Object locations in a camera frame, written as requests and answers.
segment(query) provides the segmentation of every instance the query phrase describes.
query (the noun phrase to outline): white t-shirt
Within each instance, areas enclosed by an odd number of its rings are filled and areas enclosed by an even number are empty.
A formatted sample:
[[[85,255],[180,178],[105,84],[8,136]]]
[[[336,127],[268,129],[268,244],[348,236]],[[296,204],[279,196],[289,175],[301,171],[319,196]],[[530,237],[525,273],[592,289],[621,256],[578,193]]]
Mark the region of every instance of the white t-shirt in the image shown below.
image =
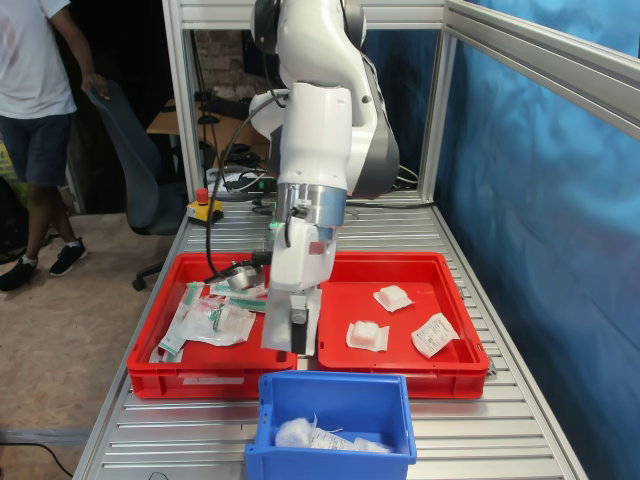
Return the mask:
[[[76,111],[49,19],[69,0],[0,0],[0,115]]]

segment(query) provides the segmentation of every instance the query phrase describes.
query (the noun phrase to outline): desk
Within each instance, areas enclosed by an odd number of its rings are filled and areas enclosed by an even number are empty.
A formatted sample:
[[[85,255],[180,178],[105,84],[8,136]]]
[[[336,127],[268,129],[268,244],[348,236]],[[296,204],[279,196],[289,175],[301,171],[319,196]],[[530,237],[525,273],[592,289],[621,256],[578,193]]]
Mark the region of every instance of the desk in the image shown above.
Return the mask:
[[[419,203],[416,192],[380,198],[381,206]],[[225,204],[213,226],[216,252],[261,248],[268,217],[250,202]],[[586,479],[549,406],[480,288],[437,208],[349,208],[338,249],[434,251],[444,255],[497,375],[479,400],[412,400],[418,462],[412,480]],[[205,252],[205,228],[183,223],[133,336],[142,329],[176,255]],[[258,423],[257,400],[140,400],[131,392],[125,355],[76,469],[76,480],[245,480],[244,446]],[[298,369],[314,368],[300,357]],[[153,480],[162,479],[156,474]]]
[[[169,100],[165,107],[175,106],[175,100]],[[198,119],[202,116],[200,110],[200,102],[194,102],[194,123],[198,132],[198,138],[204,141],[204,128],[205,125],[200,125]],[[235,133],[238,126],[242,123],[241,120],[235,118],[226,117],[224,115],[213,115],[220,119],[220,123],[216,123],[213,127],[216,130],[216,137],[218,139],[218,148],[220,152],[223,152],[231,138]],[[180,127],[178,125],[178,113],[177,112],[160,112],[156,118],[153,119],[149,128],[147,128],[148,134],[156,135],[172,135],[180,136]],[[260,135],[251,125],[245,127],[240,133],[237,143],[249,145],[251,151],[260,155],[263,159],[269,155],[269,140]],[[214,146],[213,135],[211,129],[207,130],[207,144]]]

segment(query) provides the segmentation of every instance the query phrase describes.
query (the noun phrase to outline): blue bin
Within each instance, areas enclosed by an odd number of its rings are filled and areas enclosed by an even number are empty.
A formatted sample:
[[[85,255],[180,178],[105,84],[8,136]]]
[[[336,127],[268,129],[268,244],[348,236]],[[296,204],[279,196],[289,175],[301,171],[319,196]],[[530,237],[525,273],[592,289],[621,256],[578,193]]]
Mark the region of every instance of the blue bin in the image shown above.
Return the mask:
[[[353,442],[382,443],[394,453],[275,446],[280,426],[304,417]],[[281,372],[260,377],[255,443],[245,449],[248,480],[405,480],[416,463],[407,383],[395,375]]]

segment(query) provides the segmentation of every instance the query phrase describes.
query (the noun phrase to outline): hand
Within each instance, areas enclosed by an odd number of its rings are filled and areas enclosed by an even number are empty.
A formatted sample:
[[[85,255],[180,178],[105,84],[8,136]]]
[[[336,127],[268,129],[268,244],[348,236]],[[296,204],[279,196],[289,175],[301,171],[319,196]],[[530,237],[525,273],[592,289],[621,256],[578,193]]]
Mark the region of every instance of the hand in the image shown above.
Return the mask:
[[[105,100],[111,100],[109,86],[101,75],[88,73],[82,76],[82,90],[84,93],[89,93],[89,89],[91,88],[95,88],[98,94]]]

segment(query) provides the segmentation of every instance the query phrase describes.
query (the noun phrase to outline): man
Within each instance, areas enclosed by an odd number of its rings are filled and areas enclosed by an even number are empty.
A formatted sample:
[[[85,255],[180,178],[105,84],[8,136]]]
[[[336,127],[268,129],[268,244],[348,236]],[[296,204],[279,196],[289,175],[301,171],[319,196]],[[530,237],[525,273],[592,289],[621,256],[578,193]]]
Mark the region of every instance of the man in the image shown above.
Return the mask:
[[[69,0],[0,0],[0,134],[18,178],[29,186],[29,240],[25,255],[0,276],[0,291],[28,283],[50,225],[66,242],[50,269],[61,276],[86,256],[58,191],[64,183],[71,113],[76,106],[58,51],[55,28],[82,70],[82,89],[108,98],[91,49],[67,6]]]

